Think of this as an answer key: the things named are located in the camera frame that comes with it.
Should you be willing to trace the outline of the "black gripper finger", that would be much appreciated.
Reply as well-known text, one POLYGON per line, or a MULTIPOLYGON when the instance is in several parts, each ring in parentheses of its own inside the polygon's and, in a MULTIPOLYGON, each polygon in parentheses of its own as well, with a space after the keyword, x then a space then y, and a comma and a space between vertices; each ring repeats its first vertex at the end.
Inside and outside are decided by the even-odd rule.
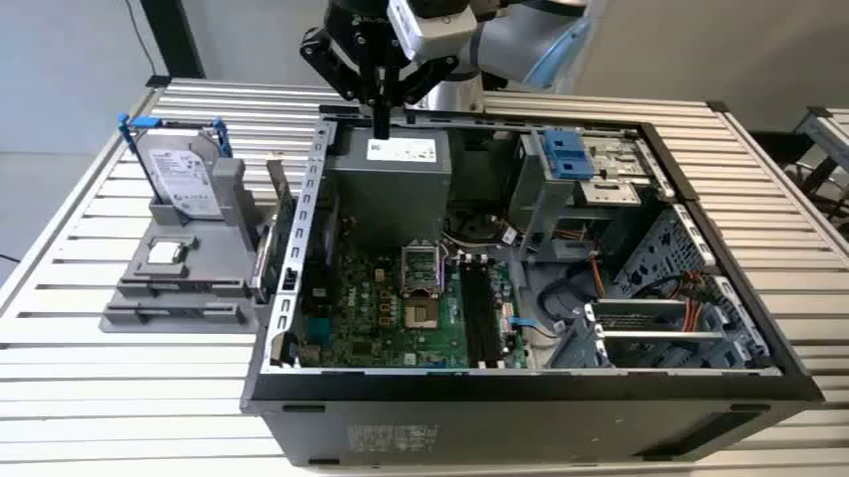
POLYGON ((390 115, 394 107, 412 104, 430 92, 458 66, 457 57, 429 60, 409 74, 401 77, 401 61, 392 59, 385 68, 381 91, 381 137, 390 137, 390 115))
POLYGON ((372 110, 373 137, 382 138, 382 95, 378 69, 370 43, 361 31, 354 31, 356 71, 333 50, 329 30, 309 30, 301 44, 301 54, 328 84, 346 100, 357 100, 372 110))

